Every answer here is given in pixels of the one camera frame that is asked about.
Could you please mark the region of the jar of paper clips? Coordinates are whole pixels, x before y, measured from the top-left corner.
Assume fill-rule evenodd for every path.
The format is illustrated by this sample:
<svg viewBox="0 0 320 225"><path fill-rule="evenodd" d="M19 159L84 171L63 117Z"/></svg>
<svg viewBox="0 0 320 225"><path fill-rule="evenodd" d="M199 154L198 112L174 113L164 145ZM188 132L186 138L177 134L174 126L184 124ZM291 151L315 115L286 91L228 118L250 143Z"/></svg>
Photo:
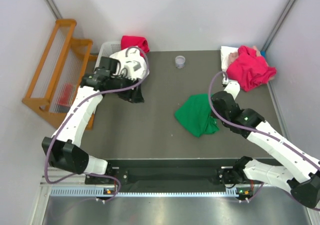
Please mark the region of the jar of paper clips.
<svg viewBox="0 0 320 225"><path fill-rule="evenodd" d="M182 69L185 67L185 62L186 62L186 58L182 55L178 55L176 58L175 58L175 66L178 68L178 69Z"/></svg>

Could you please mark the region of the green t shirt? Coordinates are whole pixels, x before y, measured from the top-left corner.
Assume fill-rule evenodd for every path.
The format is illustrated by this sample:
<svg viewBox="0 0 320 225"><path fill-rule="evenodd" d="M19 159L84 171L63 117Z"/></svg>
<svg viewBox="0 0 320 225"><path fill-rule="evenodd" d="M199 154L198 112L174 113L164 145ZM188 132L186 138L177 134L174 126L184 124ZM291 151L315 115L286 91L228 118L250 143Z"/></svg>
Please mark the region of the green t shirt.
<svg viewBox="0 0 320 225"><path fill-rule="evenodd" d="M191 95L174 113L176 120L194 137L212 135L220 129L217 120L211 116L208 94Z"/></svg>

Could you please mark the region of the white t shirt in basket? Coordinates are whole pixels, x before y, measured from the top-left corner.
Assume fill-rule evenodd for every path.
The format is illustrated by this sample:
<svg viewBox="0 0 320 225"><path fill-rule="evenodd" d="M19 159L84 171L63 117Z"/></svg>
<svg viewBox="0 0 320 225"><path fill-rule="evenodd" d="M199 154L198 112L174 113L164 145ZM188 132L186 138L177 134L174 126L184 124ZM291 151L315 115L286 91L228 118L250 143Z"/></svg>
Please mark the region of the white t shirt in basket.
<svg viewBox="0 0 320 225"><path fill-rule="evenodd" d="M146 61L137 47L123 49L109 57L119 61L115 75L122 75L131 80L141 80L150 73Z"/></svg>

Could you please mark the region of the white laundry basket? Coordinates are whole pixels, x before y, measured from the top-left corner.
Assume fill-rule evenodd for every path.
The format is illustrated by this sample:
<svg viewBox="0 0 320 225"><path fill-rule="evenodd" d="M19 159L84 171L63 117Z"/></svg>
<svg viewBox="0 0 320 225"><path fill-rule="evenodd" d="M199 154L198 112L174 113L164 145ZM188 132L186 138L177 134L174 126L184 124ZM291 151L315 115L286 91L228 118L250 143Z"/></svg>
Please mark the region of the white laundry basket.
<svg viewBox="0 0 320 225"><path fill-rule="evenodd" d="M106 42L104 42L100 47L94 69L96 69L100 65L101 57L109 57L110 55L117 53L119 51L121 51L121 42L120 41L106 41Z"/></svg>

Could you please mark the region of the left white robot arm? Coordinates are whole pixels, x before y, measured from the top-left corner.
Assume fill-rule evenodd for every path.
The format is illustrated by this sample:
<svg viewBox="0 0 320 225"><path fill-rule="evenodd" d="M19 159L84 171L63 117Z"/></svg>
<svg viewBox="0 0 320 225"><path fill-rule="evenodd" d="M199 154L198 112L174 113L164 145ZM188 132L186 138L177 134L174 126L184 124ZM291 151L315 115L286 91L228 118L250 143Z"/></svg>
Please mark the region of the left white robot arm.
<svg viewBox="0 0 320 225"><path fill-rule="evenodd" d="M127 84L131 80L123 76L112 78L92 74L84 77L66 118L51 137L45 137L42 141L46 155L45 175L48 175L48 166L51 166L72 174L96 174L102 183L109 183L114 176L113 170L108 168L106 160L91 156L81 149L83 134L105 94L129 92L146 77L138 78L130 86Z"/></svg>

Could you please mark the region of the blue item behind shirts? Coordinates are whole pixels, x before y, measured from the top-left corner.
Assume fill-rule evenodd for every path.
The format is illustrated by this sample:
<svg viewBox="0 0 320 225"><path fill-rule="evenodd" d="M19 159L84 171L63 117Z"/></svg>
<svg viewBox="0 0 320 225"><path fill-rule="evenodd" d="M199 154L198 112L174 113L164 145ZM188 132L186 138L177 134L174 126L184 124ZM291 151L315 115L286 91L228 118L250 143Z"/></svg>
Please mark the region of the blue item behind shirts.
<svg viewBox="0 0 320 225"><path fill-rule="evenodd" d="M267 59L267 58L266 58L266 52L265 52L265 51L261 51L260 54L261 54L261 56L262 56L265 60Z"/></svg>

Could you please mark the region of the folded white t shirt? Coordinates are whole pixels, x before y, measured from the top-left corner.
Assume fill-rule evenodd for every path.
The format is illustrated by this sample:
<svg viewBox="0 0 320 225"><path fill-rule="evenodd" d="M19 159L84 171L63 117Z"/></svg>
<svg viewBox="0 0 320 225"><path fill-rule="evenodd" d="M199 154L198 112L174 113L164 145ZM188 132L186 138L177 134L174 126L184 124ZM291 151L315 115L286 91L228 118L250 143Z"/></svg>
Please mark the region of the folded white t shirt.
<svg viewBox="0 0 320 225"><path fill-rule="evenodd" d="M221 70L226 72L228 67L239 57L238 47L221 46Z"/></svg>

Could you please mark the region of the red t shirt in basket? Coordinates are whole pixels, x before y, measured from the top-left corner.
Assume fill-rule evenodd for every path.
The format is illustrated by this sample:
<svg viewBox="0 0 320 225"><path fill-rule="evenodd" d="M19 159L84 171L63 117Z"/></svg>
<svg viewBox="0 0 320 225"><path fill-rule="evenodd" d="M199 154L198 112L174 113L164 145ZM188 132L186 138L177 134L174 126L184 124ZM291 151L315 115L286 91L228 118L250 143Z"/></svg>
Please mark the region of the red t shirt in basket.
<svg viewBox="0 0 320 225"><path fill-rule="evenodd" d="M124 35L120 41L121 50L132 46L139 47L145 54L150 52L149 44L145 37Z"/></svg>

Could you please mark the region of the wooden rack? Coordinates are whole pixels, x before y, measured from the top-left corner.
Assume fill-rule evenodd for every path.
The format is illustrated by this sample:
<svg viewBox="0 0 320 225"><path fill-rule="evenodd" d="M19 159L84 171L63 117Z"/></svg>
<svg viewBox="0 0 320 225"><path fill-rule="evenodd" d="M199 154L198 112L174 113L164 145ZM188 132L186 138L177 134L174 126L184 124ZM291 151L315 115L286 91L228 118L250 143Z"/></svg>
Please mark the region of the wooden rack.
<svg viewBox="0 0 320 225"><path fill-rule="evenodd" d="M75 100L82 76L97 55L93 41L73 36L77 22L58 19L22 103L57 129Z"/></svg>

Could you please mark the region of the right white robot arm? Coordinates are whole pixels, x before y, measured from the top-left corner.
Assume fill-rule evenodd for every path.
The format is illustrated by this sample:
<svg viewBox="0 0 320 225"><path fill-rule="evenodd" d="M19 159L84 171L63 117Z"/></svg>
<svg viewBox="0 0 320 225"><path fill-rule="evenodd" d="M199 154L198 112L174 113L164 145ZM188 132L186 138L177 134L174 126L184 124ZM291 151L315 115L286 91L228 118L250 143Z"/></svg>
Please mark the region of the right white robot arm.
<svg viewBox="0 0 320 225"><path fill-rule="evenodd" d="M235 96L219 91L209 97L212 115L223 126L258 145L276 159L280 165L268 165L248 156L233 165L231 181L245 183L260 181L291 194L305 207L316 209L320 205L320 161L298 149L253 109L241 109Z"/></svg>

